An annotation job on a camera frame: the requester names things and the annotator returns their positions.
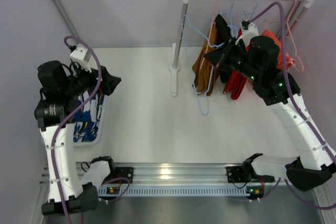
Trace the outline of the brown mustard trousers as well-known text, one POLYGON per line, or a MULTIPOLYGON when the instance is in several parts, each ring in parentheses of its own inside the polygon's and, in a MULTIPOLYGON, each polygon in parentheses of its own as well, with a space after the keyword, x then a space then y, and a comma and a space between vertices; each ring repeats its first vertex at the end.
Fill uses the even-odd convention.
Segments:
POLYGON ((207 96, 210 96, 219 77, 219 70, 214 68, 212 71, 213 65, 204 58, 206 53, 214 50, 215 48, 210 47, 208 41, 205 40, 197 60, 192 65, 192 70, 195 73, 194 84, 198 95, 207 92, 207 96))

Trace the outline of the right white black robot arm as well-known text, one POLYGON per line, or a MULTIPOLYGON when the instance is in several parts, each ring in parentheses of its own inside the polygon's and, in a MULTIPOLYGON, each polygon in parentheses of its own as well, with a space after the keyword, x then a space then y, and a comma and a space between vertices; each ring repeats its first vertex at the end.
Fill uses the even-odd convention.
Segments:
POLYGON ((254 92, 277 116, 299 154, 288 158, 256 153, 243 163, 248 178, 283 178, 298 190, 309 191, 332 178, 335 151, 327 147, 306 110, 294 78, 277 68, 279 52, 266 36, 253 37, 248 47, 231 38, 205 59, 219 70, 230 68, 252 81, 254 92))

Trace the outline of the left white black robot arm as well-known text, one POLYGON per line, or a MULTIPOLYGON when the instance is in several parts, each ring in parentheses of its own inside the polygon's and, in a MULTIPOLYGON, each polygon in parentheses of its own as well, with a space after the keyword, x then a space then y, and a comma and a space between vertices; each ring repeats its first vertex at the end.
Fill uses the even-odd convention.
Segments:
POLYGON ((42 88, 35 119, 49 170, 49 194, 41 207, 42 214, 61 216, 95 210, 98 189, 106 180, 115 178, 116 167, 110 156, 100 156, 90 162, 88 171, 79 178, 73 147, 76 99, 88 90, 111 95, 121 78, 108 73, 104 66, 66 75, 64 64, 53 60, 38 67, 38 79, 42 88))

